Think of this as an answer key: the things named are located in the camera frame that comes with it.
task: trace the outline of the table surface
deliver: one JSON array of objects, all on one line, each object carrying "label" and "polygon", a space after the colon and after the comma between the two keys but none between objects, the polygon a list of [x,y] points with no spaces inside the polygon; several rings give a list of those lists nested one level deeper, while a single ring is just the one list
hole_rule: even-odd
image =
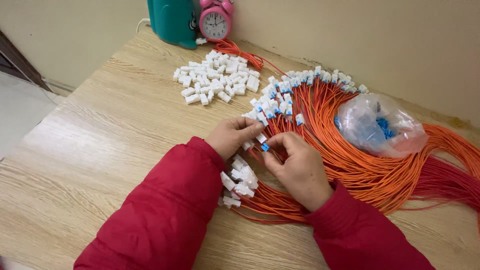
[{"label": "table surface", "polygon": [[[239,42],[282,70],[296,61]],[[0,163],[0,255],[37,269],[67,269],[102,223],[175,144],[205,137],[223,118],[251,109],[260,93],[186,105],[176,68],[211,47],[184,50],[147,29],[137,34],[60,104]],[[273,74],[262,71],[261,86]],[[402,104],[423,122],[430,112]],[[479,142],[477,134],[458,130]],[[449,204],[389,218],[437,269],[480,268],[477,214]],[[218,208],[195,269],[326,269],[300,225],[261,225]]]}]

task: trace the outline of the teal container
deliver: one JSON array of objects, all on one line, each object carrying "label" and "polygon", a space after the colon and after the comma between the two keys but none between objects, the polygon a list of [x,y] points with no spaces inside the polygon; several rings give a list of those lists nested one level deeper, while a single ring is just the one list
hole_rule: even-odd
[{"label": "teal container", "polygon": [[196,49],[197,19],[192,0],[147,0],[152,30],[161,40]]}]

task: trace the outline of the pink alarm clock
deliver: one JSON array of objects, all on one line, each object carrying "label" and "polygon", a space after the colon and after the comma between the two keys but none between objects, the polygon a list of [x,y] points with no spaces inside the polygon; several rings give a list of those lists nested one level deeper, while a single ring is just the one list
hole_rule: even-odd
[{"label": "pink alarm clock", "polygon": [[233,4],[229,0],[200,0],[200,30],[204,37],[224,39],[232,29]]}]

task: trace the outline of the plastic bag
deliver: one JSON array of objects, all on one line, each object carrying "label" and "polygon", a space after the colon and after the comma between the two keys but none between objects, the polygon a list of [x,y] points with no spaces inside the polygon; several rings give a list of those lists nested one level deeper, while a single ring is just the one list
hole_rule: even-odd
[{"label": "plastic bag", "polygon": [[428,140],[420,122],[391,98],[378,94],[359,94],[342,104],[337,124],[349,143],[380,157],[418,153]]}]

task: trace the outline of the red sleeve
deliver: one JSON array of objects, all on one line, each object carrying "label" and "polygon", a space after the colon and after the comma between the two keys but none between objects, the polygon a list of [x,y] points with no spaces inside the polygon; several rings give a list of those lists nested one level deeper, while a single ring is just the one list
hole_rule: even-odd
[{"label": "red sleeve", "polygon": [[339,182],[332,186],[332,197],[305,216],[330,269],[434,269],[386,216]]},{"label": "red sleeve", "polygon": [[193,137],[172,148],[125,199],[74,269],[191,269],[222,190],[222,158]]}]

